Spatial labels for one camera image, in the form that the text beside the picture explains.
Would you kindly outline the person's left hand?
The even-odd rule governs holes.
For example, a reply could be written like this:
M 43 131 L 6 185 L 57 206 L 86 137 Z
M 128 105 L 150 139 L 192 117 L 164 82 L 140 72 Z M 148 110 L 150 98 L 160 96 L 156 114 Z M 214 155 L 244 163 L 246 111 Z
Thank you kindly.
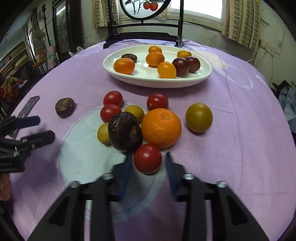
M 0 176 L 0 200 L 7 201 L 11 197 L 11 180 L 9 173 L 2 173 Z

